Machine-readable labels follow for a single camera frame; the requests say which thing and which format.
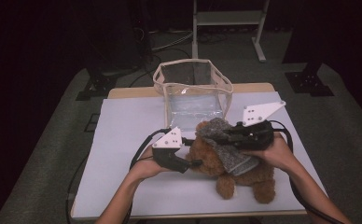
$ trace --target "teddy bear foot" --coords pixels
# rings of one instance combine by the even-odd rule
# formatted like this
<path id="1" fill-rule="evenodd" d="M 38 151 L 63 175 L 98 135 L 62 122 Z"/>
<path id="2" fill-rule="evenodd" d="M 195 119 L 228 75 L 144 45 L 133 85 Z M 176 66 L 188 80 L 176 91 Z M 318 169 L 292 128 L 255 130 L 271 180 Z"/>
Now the teddy bear foot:
<path id="1" fill-rule="evenodd" d="M 259 203 L 270 203 L 276 192 L 274 191 L 274 180 L 266 180 L 255 183 L 253 186 L 254 196 Z"/>
<path id="2" fill-rule="evenodd" d="M 233 197 L 235 182 L 230 175 L 221 175 L 216 181 L 216 192 L 224 199 Z"/>

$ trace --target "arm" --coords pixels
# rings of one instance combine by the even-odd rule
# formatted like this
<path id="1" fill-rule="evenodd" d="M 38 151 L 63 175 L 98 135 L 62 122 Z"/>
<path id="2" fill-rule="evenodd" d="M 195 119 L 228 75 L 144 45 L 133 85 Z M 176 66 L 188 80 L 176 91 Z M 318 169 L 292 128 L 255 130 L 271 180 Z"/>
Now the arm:
<path id="1" fill-rule="evenodd" d="M 351 223 L 351 221 L 321 190 L 303 165 L 292 154 L 284 138 L 279 133 L 274 135 L 273 144 L 266 150 L 244 151 L 244 154 L 258 156 L 274 167 L 283 170 L 295 183 L 301 197 L 312 207 L 343 223 Z M 321 217 L 313 213 L 308 212 L 308 215 L 313 223 L 327 223 Z"/>
<path id="2" fill-rule="evenodd" d="M 151 159 L 145 160 L 145 158 L 149 158 L 150 156 L 152 156 L 151 146 L 146 148 L 143 155 L 141 155 L 142 159 L 126 174 L 114 197 L 95 223 L 122 223 L 140 183 L 147 178 L 168 171 Z"/>

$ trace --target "gray cloth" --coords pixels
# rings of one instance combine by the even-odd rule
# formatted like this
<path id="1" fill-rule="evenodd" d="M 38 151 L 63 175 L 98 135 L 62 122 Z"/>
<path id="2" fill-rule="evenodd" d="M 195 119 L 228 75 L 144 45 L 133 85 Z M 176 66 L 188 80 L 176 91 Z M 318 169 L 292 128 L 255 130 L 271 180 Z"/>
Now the gray cloth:
<path id="1" fill-rule="evenodd" d="M 199 129 L 197 134 L 213 146 L 229 174 L 242 175 L 256 167 L 259 164 L 259 160 L 240 153 L 233 145 L 219 145 L 215 141 L 216 139 L 228 138 L 229 135 L 224 133 L 224 130 L 229 128 L 231 128 L 231 125 L 225 120 L 216 118 L 210 120 L 206 126 Z"/>

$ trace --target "black curtain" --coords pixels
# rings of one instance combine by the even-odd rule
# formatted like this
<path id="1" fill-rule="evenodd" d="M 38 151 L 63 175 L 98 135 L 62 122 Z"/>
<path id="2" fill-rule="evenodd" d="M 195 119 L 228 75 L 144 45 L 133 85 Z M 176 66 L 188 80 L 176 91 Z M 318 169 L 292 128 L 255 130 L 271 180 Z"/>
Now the black curtain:
<path id="1" fill-rule="evenodd" d="M 362 1 L 304 1 L 284 63 L 317 58 L 340 74 L 362 107 Z"/>
<path id="2" fill-rule="evenodd" d="M 83 68 L 66 1 L 0 1 L 0 209 Z"/>

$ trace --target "white tabletop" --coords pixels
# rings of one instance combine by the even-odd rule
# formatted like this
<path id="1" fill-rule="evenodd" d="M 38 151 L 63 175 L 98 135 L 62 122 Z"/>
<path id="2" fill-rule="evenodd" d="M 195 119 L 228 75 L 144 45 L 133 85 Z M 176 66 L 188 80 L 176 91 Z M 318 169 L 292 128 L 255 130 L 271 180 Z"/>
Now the white tabletop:
<path id="1" fill-rule="evenodd" d="M 278 102 L 277 92 L 233 93 L 227 120 L 234 125 L 242 119 L 245 105 Z M 268 119 L 282 122 L 294 141 L 294 153 L 319 186 L 322 183 L 300 142 L 286 112 L 280 109 Z M 164 128 L 162 97 L 104 100 L 90 155 L 82 176 L 72 218 L 97 218 L 127 174 L 132 157 L 146 137 Z M 183 133 L 185 137 L 194 133 Z M 176 155 L 184 157 L 187 147 Z M 288 176 L 275 169 L 276 196 L 269 204 L 257 203 L 251 188 L 237 186 L 236 195 L 223 200 L 216 193 L 216 178 L 190 170 L 170 172 L 145 180 L 136 191 L 132 217 L 218 217 L 254 214 L 300 214 L 304 208 L 295 199 Z"/>

